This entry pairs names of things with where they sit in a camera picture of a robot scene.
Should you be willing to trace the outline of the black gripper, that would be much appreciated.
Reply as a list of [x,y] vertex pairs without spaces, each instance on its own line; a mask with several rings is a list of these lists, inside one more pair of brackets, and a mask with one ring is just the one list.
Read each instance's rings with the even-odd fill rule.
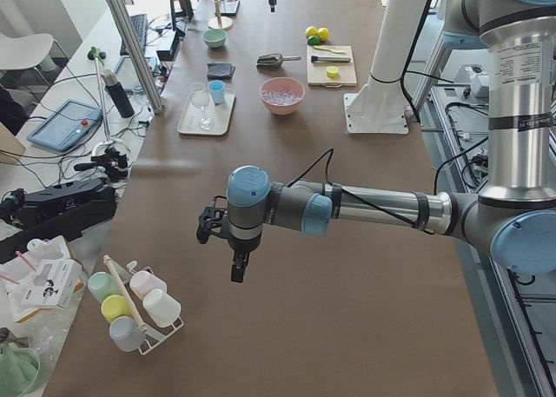
[[243,283],[245,268],[248,265],[248,252],[235,250],[233,258],[233,267],[231,268],[231,281]]

